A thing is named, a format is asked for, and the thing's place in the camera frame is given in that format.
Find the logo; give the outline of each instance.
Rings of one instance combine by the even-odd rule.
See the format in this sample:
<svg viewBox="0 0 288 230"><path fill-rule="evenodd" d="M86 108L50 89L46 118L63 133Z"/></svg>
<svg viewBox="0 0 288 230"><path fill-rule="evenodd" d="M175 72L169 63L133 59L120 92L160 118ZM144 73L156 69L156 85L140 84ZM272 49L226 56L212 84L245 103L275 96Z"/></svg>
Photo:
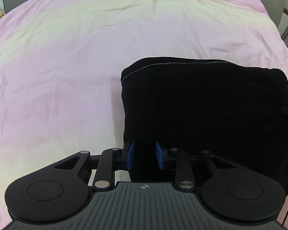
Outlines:
<svg viewBox="0 0 288 230"><path fill-rule="evenodd" d="M144 185L142 185L140 188L146 190L146 189L149 189L150 187L149 187L147 184L144 184Z"/></svg>

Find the black fabric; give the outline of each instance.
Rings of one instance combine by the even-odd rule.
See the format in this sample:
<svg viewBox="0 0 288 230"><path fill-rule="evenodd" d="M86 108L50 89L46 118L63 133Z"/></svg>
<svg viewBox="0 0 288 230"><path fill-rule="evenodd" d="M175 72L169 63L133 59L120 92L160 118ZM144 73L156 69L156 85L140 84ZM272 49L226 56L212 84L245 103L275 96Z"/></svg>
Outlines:
<svg viewBox="0 0 288 230"><path fill-rule="evenodd" d="M279 69L222 60L141 59L121 76L124 142L135 141L132 181L171 181L155 141L208 149L277 180L288 193L288 81Z"/></svg>

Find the bed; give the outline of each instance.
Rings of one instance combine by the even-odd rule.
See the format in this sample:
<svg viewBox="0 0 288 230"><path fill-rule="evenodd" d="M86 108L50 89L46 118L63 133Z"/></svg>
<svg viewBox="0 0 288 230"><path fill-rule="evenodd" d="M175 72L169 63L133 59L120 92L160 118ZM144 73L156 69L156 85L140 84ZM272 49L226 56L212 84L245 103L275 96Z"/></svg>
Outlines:
<svg viewBox="0 0 288 230"><path fill-rule="evenodd" d="M121 71L155 56L288 78L288 48L260 0L28 0L0 20L0 229L13 180L80 150L122 147ZM288 196L278 221L288 228Z"/></svg>

